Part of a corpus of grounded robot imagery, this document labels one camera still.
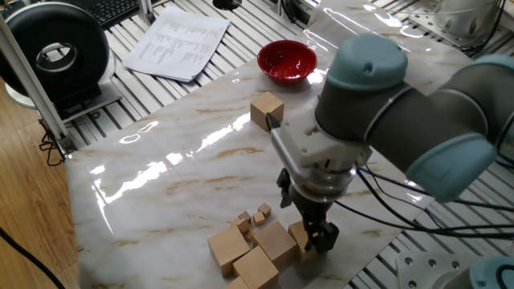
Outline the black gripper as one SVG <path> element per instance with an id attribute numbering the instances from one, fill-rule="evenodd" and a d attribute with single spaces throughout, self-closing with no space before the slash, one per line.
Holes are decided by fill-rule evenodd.
<path id="1" fill-rule="evenodd" d="M 327 222 L 327 212 L 332 207 L 333 202 L 312 201 L 296 191 L 295 188 L 290 189 L 289 195 L 303 218 L 308 235 L 305 250 L 315 251 L 317 254 L 330 251 L 334 247 L 340 232 L 335 224 Z"/>

